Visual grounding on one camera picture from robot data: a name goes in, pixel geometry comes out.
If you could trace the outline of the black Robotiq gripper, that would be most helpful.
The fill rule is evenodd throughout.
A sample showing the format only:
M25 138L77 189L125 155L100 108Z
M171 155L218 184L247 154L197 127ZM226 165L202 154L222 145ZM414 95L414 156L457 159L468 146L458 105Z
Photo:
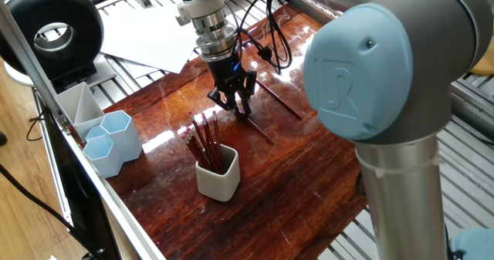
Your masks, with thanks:
M236 118L248 116L252 111L249 100L255 93L256 71L245 71L240 63L240 55L234 54L228 58L208 63L215 88L208 98L223 110L232 112ZM235 100L240 95L242 110Z

